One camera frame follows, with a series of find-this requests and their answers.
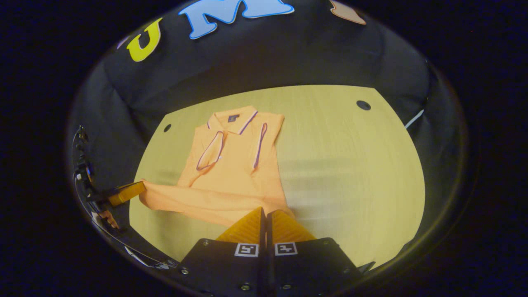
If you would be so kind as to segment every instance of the wooden table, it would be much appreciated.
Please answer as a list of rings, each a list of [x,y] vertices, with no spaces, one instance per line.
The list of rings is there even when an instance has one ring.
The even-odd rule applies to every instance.
[[[358,107],[358,100],[371,109]],[[276,142],[282,186],[298,222],[315,237],[335,239],[356,266],[376,261],[376,267],[415,236],[425,203],[420,160],[404,124],[372,88],[271,88],[167,114],[145,150],[136,181],[175,184],[194,128],[213,112],[247,105],[284,114]],[[150,210],[138,198],[130,202],[130,225],[177,261],[198,239],[215,239],[226,230],[176,212]]]

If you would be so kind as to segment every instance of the shirt label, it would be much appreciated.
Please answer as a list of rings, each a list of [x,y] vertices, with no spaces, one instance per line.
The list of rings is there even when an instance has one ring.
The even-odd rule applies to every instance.
[[[228,123],[231,123],[231,122],[234,122],[237,120],[237,117],[239,117],[240,115],[232,115],[232,116],[229,116],[228,118]]]

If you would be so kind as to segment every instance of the purple stripe trim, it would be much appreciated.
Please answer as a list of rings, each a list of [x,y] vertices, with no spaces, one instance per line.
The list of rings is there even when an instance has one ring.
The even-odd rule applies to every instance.
[[[200,162],[202,161],[202,158],[203,158],[203,155],[205,155],[205,153],[207,152],[207,150],[209,149],[209,147],[211,147],[211,144],[213,144],[214,140],[216,139],[216,137],[218,136],[219,133],[222,134],[222,145],[220,146],[220,151],[218,152],[218,156],[216,157],[216,160],[215,160],[212,164],[209,164],[209,165],[207,165],[207,166],[205,166],[205,167],[199,168],[199,166],[200,166]],[[216,162],[218,161],[218,159],[219,159],[219,157],[220,157],[220,154],[222,153],[222,149],[224,148],[224,139],[223,139],[223,136],[224,136],[224,133],[223,133],[222,131],[218,131],[218,132],[215,134],[213,140],[212,140],[211,143],[207,146],[207,148],[205,149],[205,151],[203,151],[202,156],[201,156],[200,159],[198,160],[198,164],[196,165],[196,170],[199,171],[199,170],[205,169],[205,168],[207,168],[207,167],[213,165],[214,163],[216,163]]]
[[[239,135],[242,135],[242,132],[244,132],[244,130],[246,129],[246,127],[249,125],[249,123],[253,120],[253,118],[257,115],[257,113],[259,112],[255,112],[253,114],[253,116],[251,117],[251,119],[249,119],[249,121],[246,123],[246,125],[244,126],[244,128],[242,129],[242,131],[240,131]]]
[[[264,123],[262,125],[262,128],[260,129],[260,141],[259,141],[259,151],[257,152],[257,159],[255,160],[255,164],[253,164],[253,168],[256,168],[259,164],[259,158],[260,158],[260,147],[262,146],[262,139],[264,138],[264,135],[266,134],[266,131],[268,130],[268,123]]]

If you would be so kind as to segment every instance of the yellow letter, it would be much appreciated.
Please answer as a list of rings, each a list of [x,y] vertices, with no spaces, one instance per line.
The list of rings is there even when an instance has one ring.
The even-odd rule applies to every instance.
[[[145,48],[142,49],[139,46],[139,37],[141,37],[141,34],[132,39],[132,41],[127,45],[127,50],[130,52],[132,60],[136,62],[141,62],[145,60],[154,51],[156,46],[158,46],[159,39],[161,38],[159,22],[162,19],[163,18],[160,17],[145,29],[145,32],[148,32],[148,36],[150,38]]]

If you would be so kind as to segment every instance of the blue letter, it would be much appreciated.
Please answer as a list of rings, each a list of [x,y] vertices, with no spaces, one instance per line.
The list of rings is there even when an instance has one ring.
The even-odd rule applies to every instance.
[[[205,15],[231,24],[237,16],[240,2],[246,5],[242,16],[247,18],[288,14],[294,11],[293,6],[284,4],[281,0],[201,0],[187,6],[179,14],[187,15],[193,29],[189,37],[197,39],[213,32],[218,27],[216,23],[208,22]]]

